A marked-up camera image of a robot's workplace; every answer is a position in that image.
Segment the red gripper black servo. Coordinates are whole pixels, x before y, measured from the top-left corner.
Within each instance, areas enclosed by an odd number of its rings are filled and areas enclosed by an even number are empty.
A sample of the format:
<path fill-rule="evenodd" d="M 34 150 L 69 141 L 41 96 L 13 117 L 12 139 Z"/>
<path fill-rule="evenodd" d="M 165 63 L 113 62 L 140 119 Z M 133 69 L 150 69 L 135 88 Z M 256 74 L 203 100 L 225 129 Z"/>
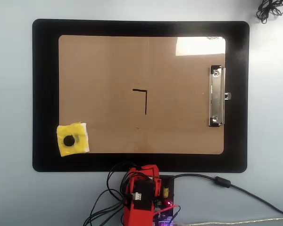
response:
<path fill-rule="evenodd" d="M 135 167 L 128 171 L 128 193 L 132 198 L 155 198 L 160 195 L 161 180 L 157 165 L 145 165 L 141 172 Z"/>

